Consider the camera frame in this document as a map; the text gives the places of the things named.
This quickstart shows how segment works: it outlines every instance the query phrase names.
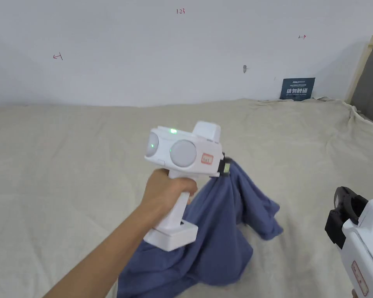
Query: black clip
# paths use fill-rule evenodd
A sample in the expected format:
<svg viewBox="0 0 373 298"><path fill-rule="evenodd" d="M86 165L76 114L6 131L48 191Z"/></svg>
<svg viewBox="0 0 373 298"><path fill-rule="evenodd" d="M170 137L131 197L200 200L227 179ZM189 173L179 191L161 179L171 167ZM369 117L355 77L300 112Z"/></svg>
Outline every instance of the black clip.
<svg viewBox="0 0 373 298"><path fill-rule="evenodd" d="M224 159L220 161L217 172L220 173L220 176L229 176L230 166L234 160L232 158L227 158L224 152L222 152L222 154L224 156Z"/></svg>
<svg viewBox="0 0 373 298"><path fill-rule="evenodd" d="M359 216L365 209L368 200L355 194L351 189L345 186L336 189L334 197L335 208L330 211L324 227L327 235L333 243L342 249L345 242L345 235L342 232L343 224L348 220L357 225Z"/></svg>

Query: red label on device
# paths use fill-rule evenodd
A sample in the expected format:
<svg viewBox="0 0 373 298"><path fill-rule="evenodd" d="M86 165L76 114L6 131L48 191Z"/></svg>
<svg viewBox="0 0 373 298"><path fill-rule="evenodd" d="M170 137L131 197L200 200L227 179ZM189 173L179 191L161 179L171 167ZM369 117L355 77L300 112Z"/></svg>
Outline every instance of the red label on device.
<svg viewBox="0 0 373 298"><path fill-rule="evenodd" d="M368 285L366 284L365 279L362 276L362 273L359 270L358 264L355 261L353 261L351 268L352 268L352 271L354 272L356 281L358 282L358 285L361 288L362 294L366 297L369 293L369 288L368 288Z"/></svg>
<svg viewBox="0 0 373 298"><path fill-rule="evenodd" d="M202 163L204 163L206 165L211 165L213 163L213 155L203 153Z"/></svg>

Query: gray circular sensor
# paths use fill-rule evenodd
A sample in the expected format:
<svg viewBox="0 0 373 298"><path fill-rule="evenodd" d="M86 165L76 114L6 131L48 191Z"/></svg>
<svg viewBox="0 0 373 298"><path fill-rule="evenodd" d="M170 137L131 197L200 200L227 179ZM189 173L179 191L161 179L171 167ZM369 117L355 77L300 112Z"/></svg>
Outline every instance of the gray circular sensor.
<svg viewBox="0 0 373 298"><path fill-rule="evenodd" d="M148 145L146 148L146 156L148 158L150 158L156 153L158 145L159 145L159 138L157 137L157 134L151 132L149 134Z"/></svg>
<svg viewBox="0 0 373 298"><path fill-rule="evenodd" d="M171 147L170 158L176 166L190 166L196 160L196 147L188 140L179 140Z"/></svg>

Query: blue towel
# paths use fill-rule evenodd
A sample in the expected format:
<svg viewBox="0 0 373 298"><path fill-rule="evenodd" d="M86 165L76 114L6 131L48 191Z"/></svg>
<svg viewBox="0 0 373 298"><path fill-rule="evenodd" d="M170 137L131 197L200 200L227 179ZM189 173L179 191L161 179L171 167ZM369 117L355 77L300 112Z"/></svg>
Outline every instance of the blue towel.
<svg viewBox="0 0 373 298"><path fill-rule="evenodd" d="M143 241L119 276L117 298L167 298L198 282L236 282L253 254L237 225L272 239L283 231L277 211L279 205L233 162L230 176L211 178L185 210L183 218L199 227L196 241L170 252Z"/></svg>

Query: white device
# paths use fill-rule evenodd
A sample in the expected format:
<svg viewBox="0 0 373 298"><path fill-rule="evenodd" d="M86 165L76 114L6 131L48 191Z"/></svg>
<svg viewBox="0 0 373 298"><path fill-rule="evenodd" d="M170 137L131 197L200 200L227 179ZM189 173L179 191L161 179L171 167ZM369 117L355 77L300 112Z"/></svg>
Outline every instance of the white device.
<svg viewBox="0 0 373 298"><path fill-rule="evenodd" d="M192 133L159 126L151 130L145 159L169 169L171 179L218 177L224 159L220 134L218 125L204 121L199 121ZM146 242L171 251L196 240L198 227L182 219L189 195L181 194L170 213L143 238Z"/></svg>
<svg viewBox="0 0 373 298"><path fill-rule="evenodd" d="M354 194L350 189L344 188L347 189L348 194L336 192L335 210L331 211L332 216L339 215L338 219L341 219L341 232L344 237L341 234L336 235L335 230L329 230L332 226L329 224L329 219L326 223L326 231L332 241L338 245L342 263L357 296L359 298L373 298L373 199L367 201ZM348 199L346 206L342 206L340 201L343 198L341 196L351 196L352 201ZM352 216L348 216L349 218L345 221L347 218L345 216L351 212Z"/></svg>

